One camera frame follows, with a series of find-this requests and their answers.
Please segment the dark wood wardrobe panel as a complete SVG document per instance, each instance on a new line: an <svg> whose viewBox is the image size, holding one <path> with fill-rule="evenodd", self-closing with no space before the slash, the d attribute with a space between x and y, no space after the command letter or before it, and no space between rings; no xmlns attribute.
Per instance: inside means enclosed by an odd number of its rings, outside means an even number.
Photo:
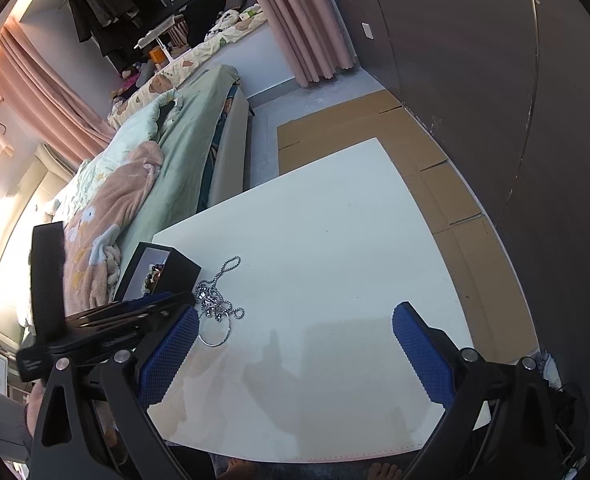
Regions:
<svg viewBox="0 0 590 480"><path fill-rule="evenodd" d="M335 1L487 211L590 422L590 0Z"/></svg>

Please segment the window bench patterned cushion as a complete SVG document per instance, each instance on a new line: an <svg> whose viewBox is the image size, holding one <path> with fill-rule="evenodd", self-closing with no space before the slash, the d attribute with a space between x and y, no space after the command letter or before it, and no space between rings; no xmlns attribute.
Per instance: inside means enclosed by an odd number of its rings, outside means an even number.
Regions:
<svg viewBox="0 0 590 480"><path fill-rule="evenodd" d="M261 6L256 3L243 12L225 11L210 29L205 40L188 49L167 66L153 74L130 98L115 104L107 116L107 122L119 129L128 118L153 102L161 94L177 89L184 84L200 66L229 44L235 44L251 34L267 21Z"/></svg>

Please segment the light green duvet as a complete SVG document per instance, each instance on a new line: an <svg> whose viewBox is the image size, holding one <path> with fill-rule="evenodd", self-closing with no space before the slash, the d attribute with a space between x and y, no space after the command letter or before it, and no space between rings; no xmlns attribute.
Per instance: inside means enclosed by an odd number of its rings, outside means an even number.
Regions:
<svg viewBox="0 0 590 480"><path fill-rule="evenodd" d="M179 93L170 90L128 118L108 147L94 158L84 160L68 185L51 200L54 218L68 222L79 209L86 206L107 177L126 162L127 156L135 148L157 138L161 109L168 104L179 106L181 102Z"/></svg>

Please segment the pink floral fleece blanket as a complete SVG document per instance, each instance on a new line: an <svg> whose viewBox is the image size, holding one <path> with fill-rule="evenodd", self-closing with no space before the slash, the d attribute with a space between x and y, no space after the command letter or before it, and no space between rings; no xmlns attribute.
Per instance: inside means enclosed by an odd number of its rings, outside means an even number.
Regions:
<svg viewBox="0 0 590 480"><path fill-rule="evenodd" d="M108 303L120 277L117 238L141 209L163 162L164 154L157 143L141 143L66 226L66 315Z"/></svg>

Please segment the flat brown cardboard sheet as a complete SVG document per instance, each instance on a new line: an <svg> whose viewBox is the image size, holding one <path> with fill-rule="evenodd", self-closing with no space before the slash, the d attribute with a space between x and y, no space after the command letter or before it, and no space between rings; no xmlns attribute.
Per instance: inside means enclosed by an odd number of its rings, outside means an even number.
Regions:
<svg viewBox="0 0 590 480"><path fill-rule="evenodd" d="M538 352L523 289L490 219L444 151L389 91L291 120L276 135L282 174L379 140L432 232L475 347L487 360L503 363Z"/></svg>

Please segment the pink curtain right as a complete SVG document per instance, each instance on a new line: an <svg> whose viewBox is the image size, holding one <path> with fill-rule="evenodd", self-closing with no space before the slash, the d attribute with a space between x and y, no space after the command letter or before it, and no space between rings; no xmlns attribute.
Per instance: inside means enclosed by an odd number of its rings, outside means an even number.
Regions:
<svg viewBox="0 0 590 480"><path fill-rule="evenodd" d="M354 66L331 0L257 0L273 35L303 87Z"/></svg>

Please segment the hanging dark clothes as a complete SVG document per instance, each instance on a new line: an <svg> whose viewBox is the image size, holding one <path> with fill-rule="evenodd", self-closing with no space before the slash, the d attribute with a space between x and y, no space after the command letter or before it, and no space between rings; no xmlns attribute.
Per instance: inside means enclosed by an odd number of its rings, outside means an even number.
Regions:
<svg viewBox="0 0 590 480"><path fill-rule="evenodd" d="M133 0L68 0L80 44L93 40L101 55L133 51L142 36L142 11Z"/></svg>

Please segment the white folding drying rack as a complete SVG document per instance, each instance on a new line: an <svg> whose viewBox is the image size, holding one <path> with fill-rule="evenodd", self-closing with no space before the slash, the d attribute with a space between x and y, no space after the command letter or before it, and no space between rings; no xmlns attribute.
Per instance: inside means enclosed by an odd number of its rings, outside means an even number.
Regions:
<svg viewBox="0 0 590 480"><path fill-rule="evenodd" d="M135 47L144 49L157 44L169 62L174 61L190 47L188 45L188 29L183 15L171 15L144 37L138 40Z"/></svg>

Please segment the green bed with sheet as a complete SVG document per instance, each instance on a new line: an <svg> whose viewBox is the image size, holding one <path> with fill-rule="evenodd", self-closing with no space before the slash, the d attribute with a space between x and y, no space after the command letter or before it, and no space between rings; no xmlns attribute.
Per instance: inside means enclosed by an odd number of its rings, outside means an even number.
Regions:
<svg viewBox="0 0 590 480"><path fill-rule="evenodd" d="M218 122L235 98L239 81L236 68L214 66L176 90L182 99L179 106L168 104L161 109L153 142L164 154L164 162L141 209L117 238L121 252L117 285L139 242L149 242L158 232L198 211L200 200L207 195L203 180L214 152Z"/></svg>

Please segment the black jewelry box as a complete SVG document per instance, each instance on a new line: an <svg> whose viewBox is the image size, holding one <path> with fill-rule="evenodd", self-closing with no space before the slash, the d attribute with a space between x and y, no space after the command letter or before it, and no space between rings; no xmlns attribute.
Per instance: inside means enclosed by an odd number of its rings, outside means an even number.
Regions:
<svg viewBox="0 0 590 480"><path fill-rule="evenodd" d="M162 292L191 292L202 267L176 248L139 242L114 295L130 301Z"/></svg>

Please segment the white wall socket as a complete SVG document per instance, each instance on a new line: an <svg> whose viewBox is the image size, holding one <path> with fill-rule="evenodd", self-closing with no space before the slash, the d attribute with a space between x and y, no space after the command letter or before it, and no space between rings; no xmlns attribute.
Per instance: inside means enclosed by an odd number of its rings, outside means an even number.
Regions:
<svg viewBox="0 0 590 480"><path fill-rule="evenodd" d="M362 29L363 29L363 32L364 32L364 36L366 38L368 38L369 40L373 40L374 39L374 35L373 35L372 28L371 28L370 24L368 24L368 23L362 23Z"/></svg>

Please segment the pink curtain left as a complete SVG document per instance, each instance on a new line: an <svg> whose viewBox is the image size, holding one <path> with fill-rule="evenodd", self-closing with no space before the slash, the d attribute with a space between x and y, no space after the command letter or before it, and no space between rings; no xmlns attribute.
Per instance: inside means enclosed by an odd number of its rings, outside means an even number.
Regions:
<svg viewBox="0 0 590 480"><path fill-rule="evenodd" d="M45 61L14 18L0 31L0 96L76 166L104 151L116 133Z"/></svg>

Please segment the pink curtain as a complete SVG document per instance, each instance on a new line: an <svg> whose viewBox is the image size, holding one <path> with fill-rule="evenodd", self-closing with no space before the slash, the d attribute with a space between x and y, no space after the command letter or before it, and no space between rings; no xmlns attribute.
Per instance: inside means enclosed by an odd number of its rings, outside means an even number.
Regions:
<svg viewBox="0 0 590 480"><path fill-rule="evenodd" d="M14 18L0 31L0 96L76 166L104 151L116 133L45 61Z"/></svg>
<svg viewBox="0 0 590 480"><path fill-rule="evenodd" d="M257 0L273 35L303 87L354 66L331 0Z"/></svg>

